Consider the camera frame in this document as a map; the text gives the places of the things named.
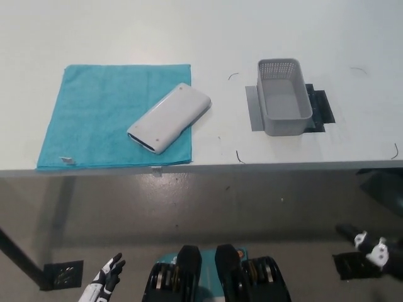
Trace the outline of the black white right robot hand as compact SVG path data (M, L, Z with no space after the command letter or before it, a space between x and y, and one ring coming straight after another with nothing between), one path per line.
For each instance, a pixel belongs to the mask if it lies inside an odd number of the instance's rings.
M382 273L402 280L402 238L374 237L348 223L337 224L335 230Z

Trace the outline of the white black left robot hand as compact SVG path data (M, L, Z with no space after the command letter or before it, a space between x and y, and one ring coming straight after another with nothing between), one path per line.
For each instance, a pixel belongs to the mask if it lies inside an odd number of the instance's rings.
M86 286L78 302L108 302L120 282L120 274L125 263L125 260L122 260L122 253L112 257Z

